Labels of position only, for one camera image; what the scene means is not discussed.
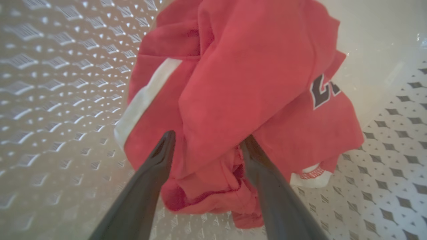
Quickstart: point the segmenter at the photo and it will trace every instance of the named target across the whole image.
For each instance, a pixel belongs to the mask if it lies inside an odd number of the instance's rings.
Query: red fabric
[[[292,172],[363,141],[349,99],[340,93],[313,109],[345,55],[336,51],[339,22],[313,0],[175,0],[140,46],[130,102],[168,57],[183,62],[129,135],[125,152],[137,169],[167,130],[175,130],[165,206],[182,214],[233,211],[238,228],[263,225],[257,192],[236,147],[253,134],[289,180]]]

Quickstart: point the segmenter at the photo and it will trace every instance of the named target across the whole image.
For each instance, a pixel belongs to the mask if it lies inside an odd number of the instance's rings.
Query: white trim
[[[332,173],[326,170],[315,179],[302,179],[299,174],[292,173],[289,184],[309,188],[326,187],[331,176]]]
[[[164,60],[154,72],[147,86],[141,88],[132,99],[114,129],[114,137],[122,150],[132,129],[181,62],[182,60],[171,58]]]

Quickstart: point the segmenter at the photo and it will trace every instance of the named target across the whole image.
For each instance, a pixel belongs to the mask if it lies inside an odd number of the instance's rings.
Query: red garment
[[[314,0],[175,0],[158,15],[141,43],[128,103],[167,58],[182,62],[124,151],[137,169],[175,130],[161,190],[169,210],[232,211],[238,228],[262,226],[237,147],[250,134],[288,181],[292,173],[302,180],[333,173],[338,156],[362,144],[350,100],[330,82],[345,58],[336,51],[338,25]]]

